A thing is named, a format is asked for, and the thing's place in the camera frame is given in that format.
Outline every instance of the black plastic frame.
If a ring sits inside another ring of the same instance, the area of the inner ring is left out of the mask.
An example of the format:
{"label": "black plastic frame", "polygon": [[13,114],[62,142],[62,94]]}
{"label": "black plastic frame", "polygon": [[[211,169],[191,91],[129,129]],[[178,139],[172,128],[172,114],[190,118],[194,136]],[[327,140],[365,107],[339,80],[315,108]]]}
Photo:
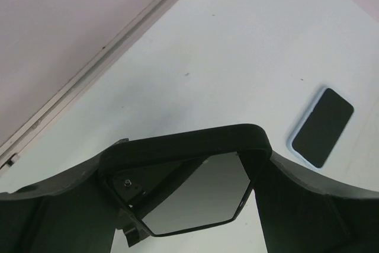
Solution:
{"label": "black plastic frame", "polygon": [[225,225],[234,221],[253,190],[256,169],[246,169],[244,166],[250,183],[231,219],[164,234],[155,234],[134,214],[134,211],[129,208],[127,201],[124,201],[113,187],[113,179],[122,176],[123,172],[128,169],[230,152],[237,152],[239,157],[243,154],[253,155],[255,153],[259,156],[257,161],[261,164],[262,162],[269,161],[272,149],[265,131],[253,124],[239,124],[145,140],[135,140],[123,145],[114,145],[102,154],[99,177],[106,189],[112,193],[123,210],[130,216],[130,219],[136,222],[148,234],[155,237],[164,237],[188,233]]}
{"label": "black plastic frame", "polygon": [[[219,142],[224,145],[212,142],[207,138],[208,134],[219,136]],[[110,252],[115,228],[122,229],[129,246],[133,246],[148,234],[140,228],[143,223],[134,217],[133,212],[123,214],[120,208],[124,208],[123,202],[117,200],[112,184],[109,187],[107,180],[111,182],[121,175],[123,167],[156,163],[159,161],[155,160],[159,157],[157,153],[167,155],[170,161],[177,160],[178,157],[170,155],[178,154],[178,145],[184,145],[187,138],[190,147],[199,139],[209,140],[210,147],[203,145],[197,149],[210,154],[221,150],[235,151],[230,142],[235,136],[247,137],[240,137],[242,141],[237,142],[234,149],[238,148],[239,158],[250,178],[249,189],[254,187],[268,252],[379,252],[379,192],[332,180],[271,152],[263,130],[252,125],[148,139],[132,143],[132,147],[127,140],[121,140],[118,143],[122,147],[111,146],[54,177],[15,193],[0,193],[0,252]],[[254,157],[257,150],[265,152]],[[131,158],[132,152],[145,154],[135,154]],[[103,153],[107,159],[102,161],[102,171],[99,171]],[[116,163],[112,155],[109,156],[112,153],[116,155]],[[153,159],[146,157],[149,153]]]}

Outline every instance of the smartphone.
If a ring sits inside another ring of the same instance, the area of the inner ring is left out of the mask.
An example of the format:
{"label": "smartphone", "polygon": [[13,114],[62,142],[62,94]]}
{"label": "smartphone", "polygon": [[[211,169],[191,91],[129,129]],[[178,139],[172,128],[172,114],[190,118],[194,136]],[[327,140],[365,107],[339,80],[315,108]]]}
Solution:
{"label": "smartphone", "polygon": [[321,168],[338,142],[354,108],[331,88],[315,98],[288,141],[299,158]]}

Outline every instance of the white table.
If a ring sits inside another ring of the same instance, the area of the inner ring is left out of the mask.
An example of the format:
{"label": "white table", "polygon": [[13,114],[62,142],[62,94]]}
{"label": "white table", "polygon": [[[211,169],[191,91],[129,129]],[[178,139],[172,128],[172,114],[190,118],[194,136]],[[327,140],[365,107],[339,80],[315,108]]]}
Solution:
{"label": "white table", "polygon": [[[2,177],[14,191],[131,140],[236,123],[286,141],[328,85],[354,115],[321,172],[379,190],[379,24],[351,0],[179,0]],[[234,223],[127,252],[264,252],[253,197]],[[124,238],[113,253],[123,252]]]}

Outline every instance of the screw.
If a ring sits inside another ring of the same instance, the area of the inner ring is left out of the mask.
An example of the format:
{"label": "screw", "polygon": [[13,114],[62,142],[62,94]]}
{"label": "screw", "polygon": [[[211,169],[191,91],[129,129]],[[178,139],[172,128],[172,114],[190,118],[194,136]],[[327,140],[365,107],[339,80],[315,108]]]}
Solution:
{"label": "screw", "polygon": [[131,181],[129,179],[125,180],[124,186],[129,188],[131,186]]}

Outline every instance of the mirror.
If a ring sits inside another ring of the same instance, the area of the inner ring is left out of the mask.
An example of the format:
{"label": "mirror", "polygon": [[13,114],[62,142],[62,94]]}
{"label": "mirror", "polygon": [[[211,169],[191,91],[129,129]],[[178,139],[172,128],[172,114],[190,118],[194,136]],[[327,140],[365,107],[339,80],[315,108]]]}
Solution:
{"label": "mirror", "polygon": [[[135,208],[135,217],[154,235],[226,223],[243,206],[250,179],[236,152],[167,164],[165,168],[170,169],[169,174],[159,179],[154,190],[145,193],[140,201],[144,206],[138,209],[137,204],[130,205]],[[160,188],[165,191],[157,194]]]}

